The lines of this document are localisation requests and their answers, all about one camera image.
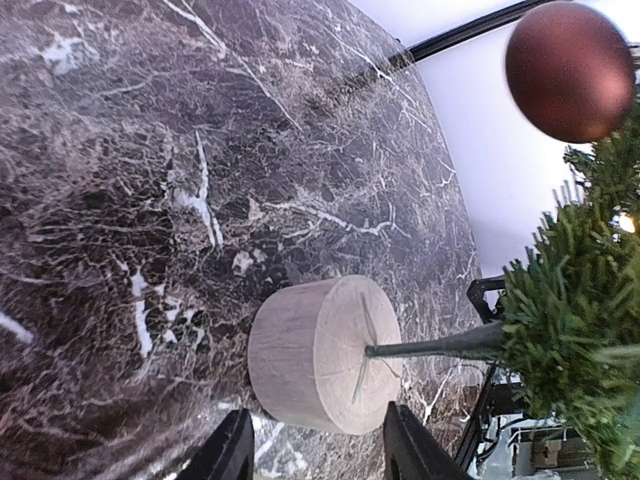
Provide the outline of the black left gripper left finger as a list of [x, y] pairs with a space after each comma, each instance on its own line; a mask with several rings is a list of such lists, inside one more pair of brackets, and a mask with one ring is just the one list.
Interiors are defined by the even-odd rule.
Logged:
[[229, 412], [176, 480], [250, 480], [254, 473], [254, 429], [247, 409]]

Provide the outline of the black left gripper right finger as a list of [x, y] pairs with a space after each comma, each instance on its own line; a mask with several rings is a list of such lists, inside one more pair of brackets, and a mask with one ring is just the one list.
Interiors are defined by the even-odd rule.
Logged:
[[383, 424], [384, 478], [471, 480], [406, 406], [390, 402]]

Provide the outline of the small green christmas tree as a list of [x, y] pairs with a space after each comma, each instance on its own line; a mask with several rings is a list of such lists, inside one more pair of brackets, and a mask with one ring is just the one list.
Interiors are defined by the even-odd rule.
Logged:
[[474, 281], [469, 299], [502, 342], [490, 361], [519, 376], [527, 411], [589, 445], [607, 479], [639, 475], [639, 118], [565, 161], [584, 195], [562, 195], [525, 261]]

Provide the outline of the brown bauble ornament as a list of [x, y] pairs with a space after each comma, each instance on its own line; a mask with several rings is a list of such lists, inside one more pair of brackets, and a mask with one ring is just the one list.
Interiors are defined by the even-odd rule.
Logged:
[[632, 109], [635, 70], [616, 26], [588, 6], [540, 5], [517, 23], [505, 54], [506, 80], [529, 122], [559, 141], [599, 141]]

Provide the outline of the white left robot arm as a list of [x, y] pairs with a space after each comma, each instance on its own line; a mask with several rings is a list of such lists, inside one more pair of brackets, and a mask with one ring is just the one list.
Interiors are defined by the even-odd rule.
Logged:
[[371, 279], [350, 275], [286, 287], [261, 305], [247, 346], [251, 389], [276, 422], [362, 437], [380, 428], [401, 390], [406, 358], [490, 362], [498, 321], [404, 343], [395, 311]]

